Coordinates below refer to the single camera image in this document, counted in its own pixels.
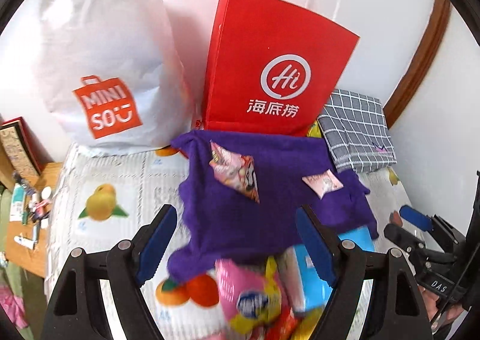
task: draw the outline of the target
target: purple towel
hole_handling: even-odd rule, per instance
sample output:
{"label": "purple towel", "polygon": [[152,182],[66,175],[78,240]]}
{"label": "purple towel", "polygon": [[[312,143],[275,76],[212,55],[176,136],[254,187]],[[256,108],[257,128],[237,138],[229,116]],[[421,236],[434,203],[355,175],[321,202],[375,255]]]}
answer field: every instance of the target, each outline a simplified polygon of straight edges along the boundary
{"label": "purple towel", "polygon": [[[210,141],[253,156],[260,204],[214,178],[208,165]],[[176,138],[172,146],[190,159],[190,174],[179,193],[191,240],[168,261],[177,282],[210,270],[219,258],[246,263],[301,243],[295,226],[295,210],[301,205],[311,205],[320,221],[337,233],[366,225],[372,238],[378,237],[365,197],[370,191],[353,170],[336,173],[323,139],[198,130]],[[344,187],[320,199],[302,177],[328,169]]]}

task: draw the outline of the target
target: white wall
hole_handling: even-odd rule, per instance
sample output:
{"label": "white wall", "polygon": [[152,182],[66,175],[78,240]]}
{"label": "white wall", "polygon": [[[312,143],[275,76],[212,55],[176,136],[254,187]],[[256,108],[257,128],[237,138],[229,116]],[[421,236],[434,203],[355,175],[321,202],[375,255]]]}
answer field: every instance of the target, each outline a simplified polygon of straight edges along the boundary
{"label": "white wall", "polygon": [[[218,0],[164,1],[187,80],[200,99]],[[385,103],[410,63],[433,1],[342,0],[337,21],[361,40],[339,86]],[[330,16],[335,0],[313,0],[312,4],[311,9]],[[0,115],[4,119],[22,115],[51,158],[61,161],[70,141],[37,96],[31,70],[39,43],[37,5],[38,0],[26,0],[0,37]]]}
{"label": "white wall", "polygon": [[415,208],[466,233],[480,169],[480,47],[453,10],[417,93],[390,130]]}

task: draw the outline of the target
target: light blue box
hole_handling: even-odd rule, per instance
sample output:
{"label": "light blue box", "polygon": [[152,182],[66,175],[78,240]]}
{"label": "light blue box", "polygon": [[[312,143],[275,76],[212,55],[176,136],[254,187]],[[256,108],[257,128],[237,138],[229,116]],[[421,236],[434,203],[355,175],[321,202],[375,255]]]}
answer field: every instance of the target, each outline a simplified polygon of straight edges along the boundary
{"label": "light blue box", "polygon": [[[363,250],[375,251],[370,233],[365,226],[340,234],[341,240],[349,239]],[[321,280],[304,245],[287,249],[278,261],[280,277],[296,313],[305,313],[326,305],[332,289]]]}

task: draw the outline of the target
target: metal screw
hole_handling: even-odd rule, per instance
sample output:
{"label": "metal screw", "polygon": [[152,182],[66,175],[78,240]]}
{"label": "metal screw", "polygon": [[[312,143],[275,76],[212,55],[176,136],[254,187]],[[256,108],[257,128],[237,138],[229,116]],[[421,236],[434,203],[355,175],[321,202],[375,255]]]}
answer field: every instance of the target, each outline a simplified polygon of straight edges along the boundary
{"label": "metal screw", "polygon": [[127,239],[124,239],[123,241],[120,241],[118,245],[119,245],[118,248],[120,250],[126,250],[126,249],[130,248],[131,242],[128,241]]}
{"label": "metal screw", "polygon": [[353,249],[353,248],[355,248],[355,243],[353,241],[350,241],[349,239],[344,239],[342,241],[342,246],[345,249]]}
{"label": "metal screw", "polygon": [[74,250],[71,251],[72,257],[78,257],[81,254],[82,254],[82,248],[75,248]]}
{"label": "metal screw", "polygon": [[402,257],[402,252],[400,251],[400,249],[392,248],[390,253],[392,254],[393,257]]}

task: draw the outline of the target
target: blue gripper pad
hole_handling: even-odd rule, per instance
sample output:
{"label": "blue gripper pad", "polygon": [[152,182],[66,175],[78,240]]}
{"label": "blue gripper pad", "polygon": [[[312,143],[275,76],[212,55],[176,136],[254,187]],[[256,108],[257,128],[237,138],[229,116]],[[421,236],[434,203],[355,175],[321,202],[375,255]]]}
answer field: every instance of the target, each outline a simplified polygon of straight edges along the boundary
{"label": "blue gripper pad", "polygon": [[400,208],[400,217],[414,224],[420,230],[431,232],[434,229],[430,217],[412,209],[410,206],[405,205]]}
{"label": "blue gripper pad", "polygon": [[337,276],[334,272],[333,256],[325,241],[317,231],[304,209],[298,208],[296,214],[297,232],[307,248],[318,277],[334,287]]}
{"label": "blue gripper pad", "polygon": [[135,280],[140,287],[155,275],[176,227],[177,210],[170,206],[140,253],[138,271],[135,275]]}

